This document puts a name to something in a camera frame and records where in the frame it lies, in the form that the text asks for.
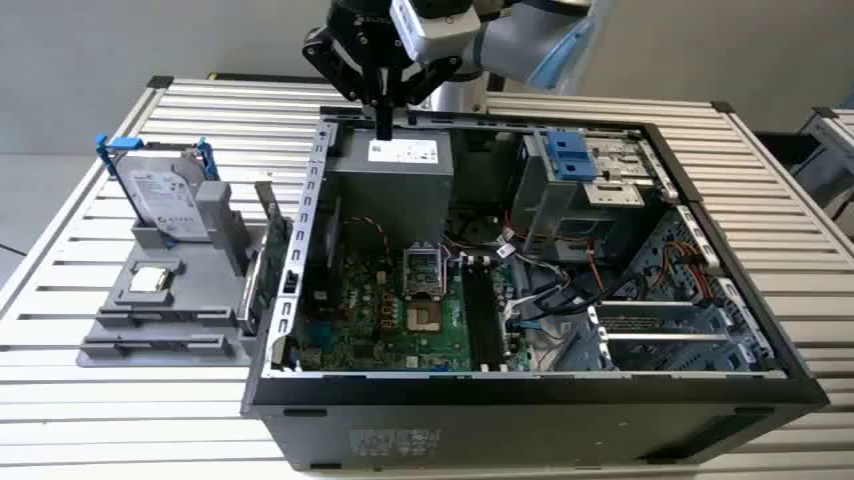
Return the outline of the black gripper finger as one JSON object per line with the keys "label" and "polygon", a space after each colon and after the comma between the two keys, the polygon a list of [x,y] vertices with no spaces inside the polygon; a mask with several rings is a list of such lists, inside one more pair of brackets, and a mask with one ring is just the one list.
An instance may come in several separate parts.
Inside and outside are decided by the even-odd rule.
{"label": "black gripper finger", "polygon": [[429,62],[423,68],[403,79],[403,67],[390,66],[385,93],[385,139],[393,139],[395,110],[419,104],[455,74],[462,66],[461,57],[445,57]]}
{"label": "black gripper finger", "polygon": [[385,139],[385,103],[381,80],[375,68],[362,73],[347,63],[334,46],[334,37],[326,27],[314,28],[305,39],[303,56],[322,76],[350,100],[359,100],[374,109],[375,138]]}

